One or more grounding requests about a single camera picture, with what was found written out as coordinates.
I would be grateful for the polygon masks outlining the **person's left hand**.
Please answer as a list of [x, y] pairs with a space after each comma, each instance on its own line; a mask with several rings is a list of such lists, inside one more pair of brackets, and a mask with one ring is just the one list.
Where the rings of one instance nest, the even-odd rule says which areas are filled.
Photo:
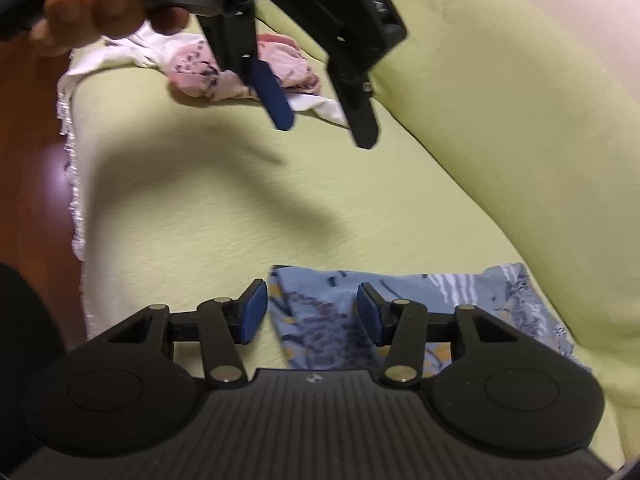
[[162, 35], [181, 32], [189, 12], [167, 8], [149, 12], [142, 0], [46, 0], [43, 18], [29, 33], [29, 41], [43, 56], [60, 56], [93, 44], [134, 34], [144, 22]]

